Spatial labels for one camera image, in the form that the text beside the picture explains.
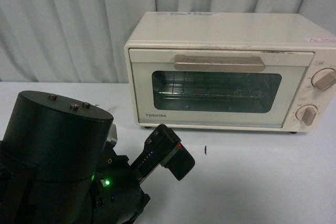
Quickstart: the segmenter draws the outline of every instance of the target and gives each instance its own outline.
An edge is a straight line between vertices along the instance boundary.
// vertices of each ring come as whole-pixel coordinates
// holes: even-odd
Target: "toaster oven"
[[[141,126],[305,132],[335,94],[336,36],[299,14],[148,12],[124,51]]]

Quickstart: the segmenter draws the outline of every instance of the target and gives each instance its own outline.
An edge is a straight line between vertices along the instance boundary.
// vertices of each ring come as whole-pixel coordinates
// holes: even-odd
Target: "oven window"
[[[267,113],[281,82],[277,73],[156,71],[158,110]]]

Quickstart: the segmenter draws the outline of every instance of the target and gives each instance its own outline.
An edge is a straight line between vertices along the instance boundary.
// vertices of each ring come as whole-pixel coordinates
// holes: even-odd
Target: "white curtain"
[[[0,79],[128,82],[123,47],[147,11],[300,13],[336,34],[336,0],[0,0]]]

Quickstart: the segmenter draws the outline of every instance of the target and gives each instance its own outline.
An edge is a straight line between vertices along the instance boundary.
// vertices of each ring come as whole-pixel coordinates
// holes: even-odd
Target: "white table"
[[[0,82],[0,139],[23,90],[99,104],[114,116],[116,153],[130,162],[153,130],[135,124],[128,84]],[[174,129],[196,165],[180,182],[159,166],[141,185],[151,200],[136,223],[335,224],[335,121],[336,99],[310,133]]]

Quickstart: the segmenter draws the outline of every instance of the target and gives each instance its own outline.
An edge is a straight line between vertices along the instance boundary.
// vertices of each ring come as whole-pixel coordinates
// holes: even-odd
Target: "control knob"
[[[311,126],[317,115],[317,108],[314,105],[305,105],[296,112],[298,120],[303,121],[306,126]]]
[[[325,91],[336,83],[336,71],[326,68],[318,71],[311,78],[311,84],[320,91]]]

